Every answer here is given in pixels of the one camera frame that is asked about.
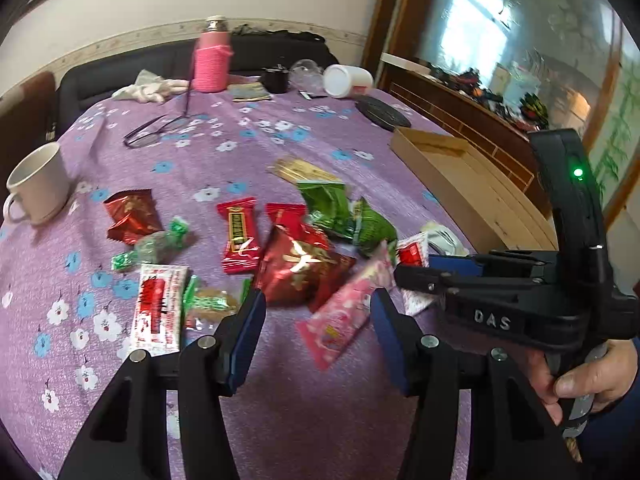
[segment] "pink candy wrapper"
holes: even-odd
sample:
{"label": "pink candy wrapper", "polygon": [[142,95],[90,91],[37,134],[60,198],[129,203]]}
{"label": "pink candy wrapper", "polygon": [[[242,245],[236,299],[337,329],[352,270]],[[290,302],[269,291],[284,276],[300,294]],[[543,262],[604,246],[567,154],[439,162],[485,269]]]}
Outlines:
{"label": "pink candy wrapper", "polygon": [[180,350],[182,292],[188,269],[169,265],[140,266],[140,291],[129,352],[143,349],[157,356]]}
{"label": "pink candy wrapper", "polygon": [[326,370],[344,351],[357,331],[367,322],[371,294],[393,285],[391,261],[382,242],[367,266],[306,321],[296,327],[309,348],[316,366]]}
{"label": "pink candy wrapper", "polygon": [[[417,235],[399,240],[396,245],[396,259],[399,264],[417,267],[429,267],[429,239],[428,233],[418,233]],[[431,303],[437,296],[416,290],[400,289],[402,292],[402,302],[404,303],[404,313],[408,316],[417,316]]]}

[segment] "pink thermos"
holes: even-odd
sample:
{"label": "pink thermos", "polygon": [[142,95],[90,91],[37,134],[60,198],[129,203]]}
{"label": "pink thermos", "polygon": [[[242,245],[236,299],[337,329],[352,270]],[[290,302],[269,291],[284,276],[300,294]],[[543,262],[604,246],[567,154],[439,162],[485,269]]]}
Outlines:
{"label": "pink thermos", "polygon": [[200,92],[226,89],[233,51],[224,16],[209,16],[194,52],[193,87]]}

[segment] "white cup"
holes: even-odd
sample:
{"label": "white cup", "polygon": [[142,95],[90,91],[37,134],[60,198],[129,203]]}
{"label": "white cup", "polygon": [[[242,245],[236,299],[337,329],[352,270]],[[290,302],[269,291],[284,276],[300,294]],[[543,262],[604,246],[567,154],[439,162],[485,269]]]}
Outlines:
{"label": "white cup", "polygon": [[[7,222],[28,220],[38,225],[57,215],[65,206],[71,188],[60,145],[50,142],[27,155],[9,175],[6,188],[11,193],[2,208]],[[12,215],[14,202],[24,211],[18,218]]]}
{"label": "white cup", "polygon": [[373,76],[359,66],[331,65],[322,79],[324,90],[336,99],[364,95],[373,86]]}

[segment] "table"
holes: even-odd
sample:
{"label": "table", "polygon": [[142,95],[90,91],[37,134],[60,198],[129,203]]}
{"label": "table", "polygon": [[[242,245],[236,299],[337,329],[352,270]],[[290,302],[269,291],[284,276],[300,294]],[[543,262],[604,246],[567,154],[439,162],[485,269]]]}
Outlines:
{"label": "table", "polygon": [[[384,92],[372,94],[405,113],[415,128],[447,135]],[[342,177],[351,195],[364,195],[400,237],[435,220],[469,247],[391,152],[391,133],[371,124],[352,101],[309,102],[290,92],[272,102],[237,104],[226,92],[194,92],[190,114],[199,118],[152,146],[123,146],[123,136],[155,114],[177,116],[182,99],[94,105],[60,139],[75,186],[65,209],[38,229],[19,224],[0,230],[0,418],[43,478],[58,473],[127,355],[138,273],[110,271],[111,257],[126,249],[106,238],[111,221],[102,201],[114,192],[151,188],[165,226],[174,215],[189,221],[198,240],[174,263],[190,266],[211,284],[244,278],[222,273],[226,222],[216,203],[242,196],[255,196],[260,208],[302,202],[295,186],[267,171],[287,154]],[[258,224],[265,240],[266,215],[260,213]],[[403,399],[390,384],[371,325],[328,371],[319,372],[294,328],[308,316],[304,306],[270,308],[246,384],[221,400],[240,477],[395,478],[415,399]],[[438,327],[434,312],[419,322],[445,339],[454,331]],[[487,338],[462,334],[464,345],[490,348]],[[468,396],[462,400],[461,421],[468,423]],[[172,476],[179,479],[184,473],[175,394],[167,403]],[[458,439],[453,478],[464,478],[468,424],[461,424]]]}

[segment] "mug handle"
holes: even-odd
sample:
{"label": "mug handle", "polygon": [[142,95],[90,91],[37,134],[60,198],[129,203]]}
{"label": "mug handle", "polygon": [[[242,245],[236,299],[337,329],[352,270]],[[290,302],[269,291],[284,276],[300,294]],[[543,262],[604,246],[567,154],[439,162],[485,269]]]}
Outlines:
{"label": "mug handle", "polygon": [[18,222],[22,222],[23,220],[26,220],[27,218],[29,218],[29,215],[27,215],[27,213],[25,213],[23,216],[21,216],[20,218],[14,218],[11,216],[11,206],[15,201],[17,194],[16,193],[11,193],[11,195],[9,195],[6,200],[4,201],[4,207],[2,208],[2,216],[4,216],[4,219],[9,222],[9,224],[17,224]]}

